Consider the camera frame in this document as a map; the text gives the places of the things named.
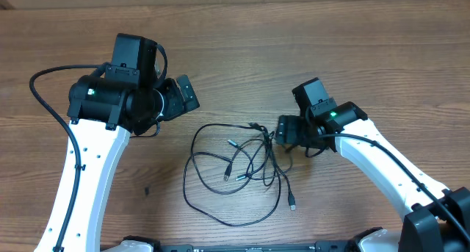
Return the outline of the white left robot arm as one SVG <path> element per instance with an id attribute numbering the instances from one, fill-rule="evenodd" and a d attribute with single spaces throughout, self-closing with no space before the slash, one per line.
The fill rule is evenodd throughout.
<path id="1" fill-rule="evenodd" d="M 109 192 L 129 140 L 200 106 L 188 76 L 167 77 L 156 64 L 157 54 L 167 56 L 159 43 L 118 34 L 111 61 L 90 65 L 92 72 L 71 86 L 68 122 L 40 96 L 35 81 L 72 66 L 45 69 L 29 80 L 32 95 L 68 136 L 62 176 L 37 251 L 99 251 Z"/>

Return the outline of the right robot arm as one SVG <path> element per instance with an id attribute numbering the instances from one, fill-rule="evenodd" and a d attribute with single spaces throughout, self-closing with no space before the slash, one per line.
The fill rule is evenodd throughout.
<path id="1" fill-rule="evenodd" d="M 451 190 L 401 154 L 368 115 L 351 101 L 338 105 L 320 79 L 292 91 L 299 115 L 278 119 L 276 142 L 340 154 L 359 168 L 389 200 L 400 231 L 371 228 L 347 241 L 327 242 L 329 251 L 468 251 L 469 189 Z"/>

